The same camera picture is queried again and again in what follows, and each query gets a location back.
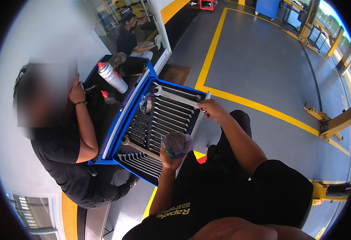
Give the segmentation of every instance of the black t-shirt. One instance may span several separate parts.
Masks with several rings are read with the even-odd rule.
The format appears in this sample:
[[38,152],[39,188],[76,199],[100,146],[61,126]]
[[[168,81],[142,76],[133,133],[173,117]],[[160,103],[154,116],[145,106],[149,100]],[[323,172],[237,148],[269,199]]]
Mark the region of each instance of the black t-shirt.
[[38,159],[62,191],[75,203],[92,202],[96,178],[87,171],[87,162],[77,163],[80,152],[78,130],[69,128],[39,129],[39,140],[31,140]]
[[133,52],[133,48],[137,45],[137,39],[135,38],[134,32],[122,27],[117,38],[117,52],[123,52],[130,56],[131,52]]
[[181,192],[173,193],[173,207],[145,218],[123,240],[189,239],[207,223],[223,217],[302,226],[312,204],[313,186],[299,172],[281,161],[268,160],[257,167],[251,181],[236,181],[217,170],[219,163],[210,164],[208,171],[194,174]]

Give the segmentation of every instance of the rag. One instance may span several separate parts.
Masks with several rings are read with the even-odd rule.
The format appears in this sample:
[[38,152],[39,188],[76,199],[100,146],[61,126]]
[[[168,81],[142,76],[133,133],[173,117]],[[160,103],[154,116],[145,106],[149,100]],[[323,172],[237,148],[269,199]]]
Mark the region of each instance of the rag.
[[193,150],[193,140],[189,134],[171,132],[162,137],[162,145],[172,158],[184,157]]

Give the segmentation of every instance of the hand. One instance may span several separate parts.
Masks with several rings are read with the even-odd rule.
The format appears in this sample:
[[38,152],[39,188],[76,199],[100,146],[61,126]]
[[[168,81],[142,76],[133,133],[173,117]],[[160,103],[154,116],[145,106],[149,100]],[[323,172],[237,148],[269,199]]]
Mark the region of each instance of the hand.
[[81,84],[78,82],[79,78],[80,74],[77,73],[77,78],[74,81],[74,85],[68,93],[68,98],[70,99],[70,101],[72,101],[72,103],[79,103],[85,101],[85,91],[81,88]]
[[167,153],[167,151],[165,150],[162,144],[161,144],[161,150],[160,150],[159,156],[161,157],[161,161],[163,164],[162,169],[164,170],[175,171],[181,165],[182,158],[172,158]]
[[230,116],[230,114],[214,99],[202,100],[197,105],[202,110],[206,110],[206,119],[212,119],[219,124]]

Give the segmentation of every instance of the wrench organizer tray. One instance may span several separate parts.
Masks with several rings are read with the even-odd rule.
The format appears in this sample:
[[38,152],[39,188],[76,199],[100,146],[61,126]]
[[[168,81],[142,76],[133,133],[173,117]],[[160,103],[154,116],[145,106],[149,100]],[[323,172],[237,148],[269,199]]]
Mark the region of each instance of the wrench organizer tray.
[[[141,96],[148,92],[153,95],[152,109],[144,114],[140,111],[139,102]],[[149,79],[126,118],[117,140],[120,144],[112,151],[112,158],[157,186],[162,169],[159,157],[161,137],[170,132],[183,132],[193,137],[204,115],[194,106],[206,97],[206,93],[195,89]]]

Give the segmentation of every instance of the white wall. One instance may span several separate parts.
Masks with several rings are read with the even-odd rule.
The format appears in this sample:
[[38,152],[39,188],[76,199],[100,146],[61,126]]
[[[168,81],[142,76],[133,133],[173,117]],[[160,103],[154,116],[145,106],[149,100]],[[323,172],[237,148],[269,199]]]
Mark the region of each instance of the white wall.
[[25,3],[0,51],[0,181],[5,190],[15,194],[61,195],[61,188],[37,159],[30,140],[17,128],[12,104],[19,69],[28,63],[32,54],[47,52],[49,41],[46,40],[53,35],[71,35],[63,38],[68,43],[61,47],[77,57],[80,81],[87,78],[101,57],[110,54],[91,25],[84,27],[87,23],[81,16],[68,14],[67,9],[58,4],[62,2],[65,0],[29,0]]

